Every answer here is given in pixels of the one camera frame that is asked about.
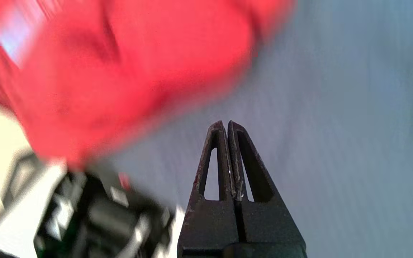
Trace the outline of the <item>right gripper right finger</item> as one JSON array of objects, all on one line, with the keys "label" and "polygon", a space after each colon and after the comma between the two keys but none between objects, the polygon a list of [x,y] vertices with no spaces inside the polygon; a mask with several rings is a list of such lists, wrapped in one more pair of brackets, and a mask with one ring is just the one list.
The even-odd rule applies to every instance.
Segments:
[{"label": "right gripper right finger", "polygon": [[305,258],[305,240],[246,129],[228,123],[239,243],[234,257]]}]

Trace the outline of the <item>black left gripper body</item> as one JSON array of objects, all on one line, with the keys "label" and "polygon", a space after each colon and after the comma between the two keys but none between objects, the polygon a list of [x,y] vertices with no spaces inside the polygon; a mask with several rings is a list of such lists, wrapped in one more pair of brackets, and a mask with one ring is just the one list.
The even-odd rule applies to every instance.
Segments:
[{"label": "black left gripper body", "polygon": [[109,169],[68,172],[49,198],[38,258],[169,258],[175,212]]}]

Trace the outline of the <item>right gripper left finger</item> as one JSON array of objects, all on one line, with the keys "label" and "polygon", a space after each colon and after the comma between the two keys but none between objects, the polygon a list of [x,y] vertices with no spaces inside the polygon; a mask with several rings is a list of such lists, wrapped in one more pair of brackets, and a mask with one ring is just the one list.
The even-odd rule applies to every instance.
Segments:
[{"label": "right gripper left finger", "polygon": [[[218,200],[205,198],[211,152],[217,150]],[[179,258],[221,258],[224,248],[239,241],[232,165],[222,121],[208,128],[189,203],[177,241]]]}]

